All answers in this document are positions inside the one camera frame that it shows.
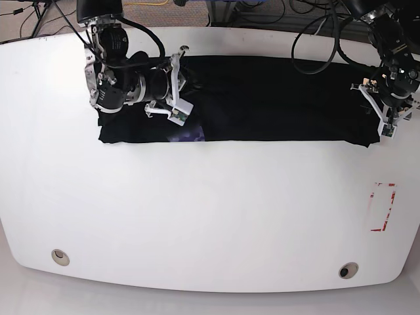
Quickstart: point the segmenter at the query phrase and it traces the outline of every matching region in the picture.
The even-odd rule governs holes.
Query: white table
[[[188,45],[189,55],[288,57],[295,36],[154,31],[167,54]],[[143,33],[129,30],[129,37],[130,54],[158,53]],[[297,57],[325,60],[331,47],[331,39],[304,36]],[[343,41],[343,48],[360,62],[379,63],[369,45]],[[84,65],[74,35],[0,47],[0,218],[21,265],[220,292],[356,287],[400,274],[420,223],[418,115],[394,140],[369,149],[345,142],[105,145],[97,140]],[[162,166],[169,161],[177,167]],[[397,184],[383,232],[371,231],[385,221],[389,197],[376,182]],[[374,189],[378,199],[369,208]],[[57,265],[53,249],[70,264]],[[360,269],[343,280],[339,269],[350,262]]]

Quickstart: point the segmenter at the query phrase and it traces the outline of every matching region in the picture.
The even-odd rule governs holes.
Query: folded garment
[[[368,147],[379,142],[379,118],[352,83],[364,73],[331,64],[303,75],[286,58],[186,56],[188,84],[181,97],[194,105],[183,127],[166,115],[148,118],[144,104],[116,114],[99,112],[99,140],[105,143],[172,141],[344,140]],[[319,62],[300,60],[305,68]]]

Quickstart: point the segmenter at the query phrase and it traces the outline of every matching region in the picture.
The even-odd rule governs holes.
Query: floor
[[[185,7],[178,7],[173,3],[173,0],[168,0],[164,5],[128,5],[135,0],[123,0],[125,17],[139,22],[145,26],[206,26],[208,22],[207,6],[205,1],[189,0]],[[143,0],[136,2],[162,3],[165,0]],[[307,11],[308,6],[294,1],[293,7],[298,11]],[[245,11],[261,12],[269,14],[276,19],[276,16],[282,14],[285,10],[286,15],[297,15],[290,8],[290,2],[287,0],[267,0],[262,5],[254,9],[244,9]],[[26,8],[31,5],[31,2],[18,2],[11,0],[0,0],[0,14],[12,12],[15,9]],[[58,5],[65,14],[70,14],[75,10],[76,0],[59,0]],[[315,9],[308,15],[321,16],[324,15],[323,10]],[[56,32],[68,33],[71,30],[66,27],[65,21],[62,18],[54,20],[59,17],[57,10],[52,7],[44,18],[44,25],[39,32],[39,35],[50,35]],[[76,27],[81,30],[76,22],[76,14],[69,15],[68,19]],[[19,37],[29,36],[37,21],[36,15],[33,14],[33,9],[30,7],[23,13],[14,15],[0,16],[0,41],[15,39]]]

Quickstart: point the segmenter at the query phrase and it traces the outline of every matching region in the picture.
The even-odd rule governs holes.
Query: screw
[[[417,71],[416,70],[414,70],[414,69],[412,69],[412,70],[410,70],[409,72],[408,72],[408,76],[411,78],[411,79],[415,79],[415,78],[417,78],[417,76],[418,76],[419,74],[417,73]]]

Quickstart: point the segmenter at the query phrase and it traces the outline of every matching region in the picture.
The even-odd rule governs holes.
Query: table surface
[[[60,276],[20,266],[1,223],[0,266],[0,314],[7,315],[418,315],[420,308],[405,272],[384,285],[267,294],[157,290]]]
[[[167,54],[188,45],[189,55],[289,57],[295,37],[154,32]],[[129,54],[158,53],[139,31],[129,30],[129,40]],[[330,48],[330,38],[304,36],[297,56],[326,60]],[[343,41],[343,48],[359,62],[379,63],[369,45]],[[368,149],[345,142],[105,145],[97,140],[84,65],[72,34],[0,47],[0,218],[22,266],[218,292],[356,287],[400,274],[420,223],[418,115],[394,140]],[[372,232],[382,227],[394,190],[378,182],[396,184],[396,196],[387,229]],[[51,259],[53,249],[69,255],[69,266]],[[360,269],[343,280],[339,269],[350,262]]]

